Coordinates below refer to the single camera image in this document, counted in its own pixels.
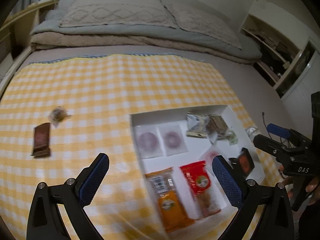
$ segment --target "beige pillow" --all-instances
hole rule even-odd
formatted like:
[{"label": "beige pillow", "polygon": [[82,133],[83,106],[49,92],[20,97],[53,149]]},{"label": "beige pillow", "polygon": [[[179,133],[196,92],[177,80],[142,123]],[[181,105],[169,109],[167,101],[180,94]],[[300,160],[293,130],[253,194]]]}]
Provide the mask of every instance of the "beige pillow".
[{"label": "beige pillow", "polygon": [[162,3],[175,17],[181,29],[205,34],[241,49],[241,43],[233,30],[215,15],[175,1]]},{"label": "beige pillow", "polygon": [[160,0],[76,0],[60,27],[143,24],[175,28]]}]

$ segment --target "yellow checkered tablecloth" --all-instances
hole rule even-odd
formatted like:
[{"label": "yellow checkered tablecloth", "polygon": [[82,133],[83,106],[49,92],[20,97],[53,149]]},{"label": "yellow checkered tablecloth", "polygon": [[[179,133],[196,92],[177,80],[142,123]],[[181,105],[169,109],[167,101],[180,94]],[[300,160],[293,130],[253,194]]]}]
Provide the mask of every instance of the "yellow checkered tablecloth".
[{"label": "yellow checkered tablecloth", "polygon": [[[116,54],[28,65],[12,79],[0,103],[0,215],[17,239],[25,239],[36,185],[62,184],[104,152],[110,169],[84,208],[92,223],[105,239],[163,238],[133,149],[129,114],[217,104],[230,105],[244,128],[254,125],[208,63],[175,55]],[[34,159],[33,129],[61,105],[71,116],[58,128],[52,126],[51,156]],[[276,166],[268,154],[258,155],[265,185],[273,186],[280,180]],[[77,239],[60,210],[71,238]],[[258,218],[259,212],[245,238]],[[201,239],[217,239],[230,220]]]}]

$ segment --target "barcode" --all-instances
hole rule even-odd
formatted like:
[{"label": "barcode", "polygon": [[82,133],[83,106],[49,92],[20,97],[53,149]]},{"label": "barcode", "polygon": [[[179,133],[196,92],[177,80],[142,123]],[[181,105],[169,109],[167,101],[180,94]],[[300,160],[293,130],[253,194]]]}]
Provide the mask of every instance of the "barcode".
[{"label": "barcode", "polygon": [[151,181],[152,181],[153,185],[155,186],[156,192],[158,194],[161,194],[161,193],[168,191],[168,188],[165,184],[165,180],[164,180],[163,176],[153,177],[151,179]]}]

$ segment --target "gray blanket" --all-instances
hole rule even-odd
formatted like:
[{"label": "gray blanket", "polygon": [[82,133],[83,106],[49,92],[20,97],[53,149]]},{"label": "gray blanket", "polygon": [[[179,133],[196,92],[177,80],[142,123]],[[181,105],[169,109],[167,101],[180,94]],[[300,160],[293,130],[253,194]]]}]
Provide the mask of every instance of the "gray blanket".
[{"label": "gray blanket", "polygon": [[127,25],[127,24],[111,24],[111,25],[95,25],[81,27],[59,27],[60,17],[62,13],[53,11],[47,16],[47,20],[36,26],[31,35],[43,32],[56,32],[62,34],[112,34],[112,35],[139,35],[153,38],[168,39],[173,41],[183,41],[195,45],[216,49],[231,56],[243,59],[259,59],[262,54],[259,46],[251,38],[241,33],[236,33],[242,49],[238,49],[223,41],[212,38],[210,36],[187,32],[179,27],[176,29],[162,26],[152,25]]}]

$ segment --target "white cardboard box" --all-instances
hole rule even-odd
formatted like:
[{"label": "white cardboard box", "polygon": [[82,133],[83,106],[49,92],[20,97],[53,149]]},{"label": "white cardboard box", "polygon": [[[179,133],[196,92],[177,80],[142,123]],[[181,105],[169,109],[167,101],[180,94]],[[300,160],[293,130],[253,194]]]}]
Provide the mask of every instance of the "white cardboard box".
[{"label": "white cardboard box", "polygon": [[[203,155],[210,147],[211,143],[207,138],[193,138],[187,137],[187,121],[186,114],[187,112],[193,113],[203,113],[203,114],[218,114],[221,115],[229,128],[231,128],[237,135],[239,142],[236,145],[230,146],[228,140],[221,140],[217,142],[217,147],[222,151],[223,156],[227,159],[230,157],[238,157],[242,147],[245,147],[249,150],[249,153],[253,159],[255,168],[249,174],[247,179],[254,179],[258,184],[260,184],[264,178],[265,174],[261,162],[256,154],[256,149],[247,136],[244,128],[242,127],[241,122],[236,117],[235,113],[229,106],[225,105],[215,105],[215,106],[197,106],[197,107],[187,107],[187,108],[176,108],[168,110],[159,110],[153,112],[139,113],[131,115],[131,134],[132,140],[134,142],[135,152],[137,154],[140,169],[142,173],[150,173],[154,171],[160,171],[169,167],[173,167],[173,180],[177,188],[180,200],[183,206],[188,213],[188,216],[192,219],[198,219],[201,214],[199,209],[195,204],[188,183],[183,176],[180,166],[197,162],[201,155]],[[135,143],[135,136],[133,128],[139,125],[148,125],[148,124],[165,124],[165,123],[177,123],[180,125],[184,142],[189,150],[189,152],[181,153],[172,156],[161,156],[157,158],[150,159],[141,159],[139,156],[139,151]],[[162,149],[164,145],[162,140],[160,140]],[[202,218],[197,220],[193,225],[178,229],[172,233],[168,233],[167,237],[169,239],[175,240],[194,240],[202,235],[212,231],[217,225],[223,222],[225,219],[229,218],[234,214],[237,209],[230,205],[226,195],[224,194],[219,182],[217,179],[212,176],[209,172],[208,175],[212,182],[213,190],[217,197],[217,202],[221,207],[221,212],[209,216],[207,218]],[[149,191],[150,198],[154,199],[154,193],[151,189],[147,180],[145,180],[146,187]]]}]

